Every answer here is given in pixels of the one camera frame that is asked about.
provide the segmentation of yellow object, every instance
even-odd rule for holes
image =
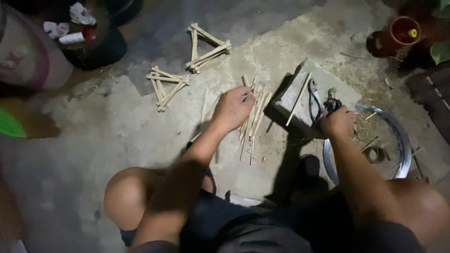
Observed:
[[[411,30],[408,32],[408,34],[409,34],[409,36],[415,38],[415,37],[417,37],[417,30],[416,30],[416,29],[411,29]]]

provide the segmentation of bundle of bamboo sticks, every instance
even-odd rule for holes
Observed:
[[[160,70],[158,66],[153,67],[152,70],[153,71],[147,75],[147,79],[152,81],[153,88],[155,89],[156,98],[158,99],[158,103],[156,103],[156,105],[159,106],[158,111],[165,112],[166,107],[170,105],[169,102],[175,94],[185,85],[189,84],[191,79],[188,74],[184,76],[172,75]],[[169,94],[166,94],[161,81],[173,82],[177,85]]]
[[[191,24],[190,27],[188,27],[188,30],[191,31],[192,34],[192,56],[191,61],[186,63],[186,67],[189,67],[192,73],[200,73],[200,69],[219,55],[230,54],[230,40],[224,42],[216,39],[214,36],[198,27],[198,23]],[[209,40],[211,43],[218,45],[218,47],[216,47],[213,51],[199,57],[197,52],[197,41],[199,35],[202,38]]]
[[[243,76],[243,81],[245,86],[250,86],[248,83],[247,75]],[[255,90],[256,86],[256,78],[253,79],[253,83],[251,84],[251,87],[253,90]],[[258,131],[259,125],[261,124],[262,117],[264,116],[264,109],[267,107],[267,105],[270,102],[270,99],[272,98],[273,94],[271,92],[265,92],[264,90],[257,96],[256,103],[253,106],[252,110],[250,111],[250,115],[248,116],[248,119],[244,122],[242,127],[240,127],[240,135],[239,140],[241,141],[242,151],[241,151],[241,157],[239,160],[242,160],[242,155],[244,153],[244,150],[247,147],[247,140],[252,142],[252,154],[250,155],[250,165],[252,164],[252,156],[253,156],[253,148],[255,146],[255,135]]]

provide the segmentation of hand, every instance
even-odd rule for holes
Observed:
[[[224,134],[235,130],[248,118],[255,101],[251,87],[241,86],[225,92],[214,109],[211,127]]]
[[[355,114],[343,105],[330,115],[324,114],[320,126],[327,138],[351,138]]]

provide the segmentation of white thread spool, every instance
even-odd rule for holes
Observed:
[[[75,43],[84,42],[84,36],[82,32],[75,32],[71,34],[67,34],[59,38],[59,42],[63,45],[70,45]]]

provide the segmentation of tattoo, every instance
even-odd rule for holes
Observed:
[[[236,116],[237,111],[238,111],[238,108],[237,108],[236,106],[234,106],[234,107],[228,112],[228,114],[229,114],[230,116]]]

